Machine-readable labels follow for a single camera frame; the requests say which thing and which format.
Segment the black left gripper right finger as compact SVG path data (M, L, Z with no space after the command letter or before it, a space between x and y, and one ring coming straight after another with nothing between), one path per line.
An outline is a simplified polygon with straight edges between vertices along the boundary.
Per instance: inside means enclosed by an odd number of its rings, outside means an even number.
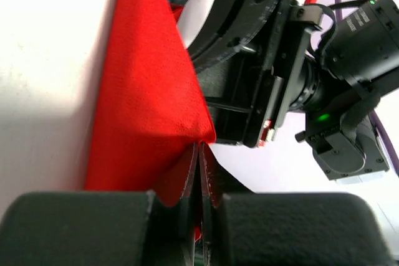
M396 265L370 206L342 192L256 194L199 148L206 265Z

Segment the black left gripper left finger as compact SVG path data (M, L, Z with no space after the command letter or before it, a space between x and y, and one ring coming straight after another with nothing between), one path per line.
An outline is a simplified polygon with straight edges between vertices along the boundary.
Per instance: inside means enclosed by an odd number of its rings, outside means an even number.
M193 265L198 146L150 191L29 192L1 221L2 265Z

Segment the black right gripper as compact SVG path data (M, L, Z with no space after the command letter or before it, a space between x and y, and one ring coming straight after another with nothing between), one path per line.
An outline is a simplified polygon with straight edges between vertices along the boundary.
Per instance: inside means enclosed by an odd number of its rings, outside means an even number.
M291 0L214 0L188 47L216 130L216 142L259 148L275 138L291 103L312 32L320 29L318 5L290 7L266 54L239 52Z

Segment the red paper napkin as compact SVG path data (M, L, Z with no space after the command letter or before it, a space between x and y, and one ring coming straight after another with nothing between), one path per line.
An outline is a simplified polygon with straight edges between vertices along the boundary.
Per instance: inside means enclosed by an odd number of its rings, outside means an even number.
M152 189L174 205L215 132L168 0L117 0L85 188Z

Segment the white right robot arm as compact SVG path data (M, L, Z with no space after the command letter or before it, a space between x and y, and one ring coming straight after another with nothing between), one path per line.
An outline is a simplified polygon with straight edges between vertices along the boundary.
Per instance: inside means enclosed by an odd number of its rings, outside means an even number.
M328 179L388 169L370 112L398 88L393 0L188 0L178 27L218 143L258 148L303 113Z

